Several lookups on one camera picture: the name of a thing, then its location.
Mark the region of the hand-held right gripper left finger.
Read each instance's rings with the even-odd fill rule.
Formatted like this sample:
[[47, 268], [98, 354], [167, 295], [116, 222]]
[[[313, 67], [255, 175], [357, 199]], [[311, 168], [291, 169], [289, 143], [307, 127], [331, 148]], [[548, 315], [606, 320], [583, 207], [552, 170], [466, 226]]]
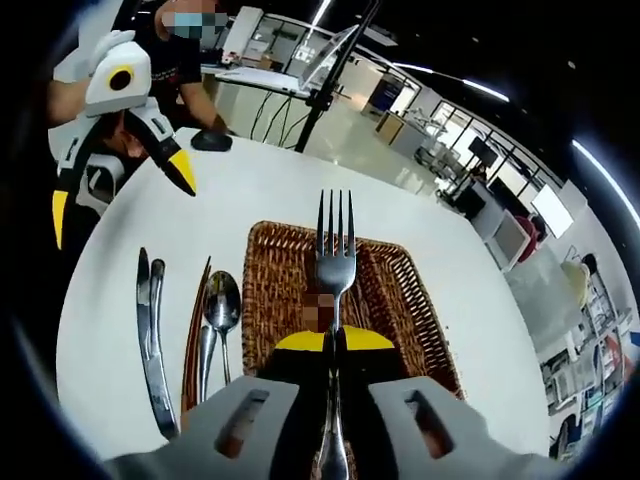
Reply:
[[188, 412], [164, 446], [107, 461], [113, 479], [308, 479], [321, 444], [328, 366], [321, 333], [287, 336], [255, 376]]

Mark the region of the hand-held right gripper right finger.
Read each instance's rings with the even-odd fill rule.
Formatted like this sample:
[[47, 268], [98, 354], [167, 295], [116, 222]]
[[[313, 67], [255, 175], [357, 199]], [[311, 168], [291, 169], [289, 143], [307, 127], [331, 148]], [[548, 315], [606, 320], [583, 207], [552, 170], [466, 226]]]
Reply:
[[364, 479], [547, 479], [550, 460], [491, 437], [486, 420], [429, 377], [399, 377], [381, 335], [334, 337], [342, 425]]

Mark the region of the person's left hand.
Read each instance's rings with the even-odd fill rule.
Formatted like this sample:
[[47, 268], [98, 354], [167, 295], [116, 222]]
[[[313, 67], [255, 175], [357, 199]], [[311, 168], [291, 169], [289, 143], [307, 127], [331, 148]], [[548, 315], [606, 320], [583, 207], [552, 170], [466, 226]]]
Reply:
[[106, 116], [105, 146], [127, 158], [144, 160], [148, 157], [142, 143], [124, 126], [124, 113], [110, 113]]

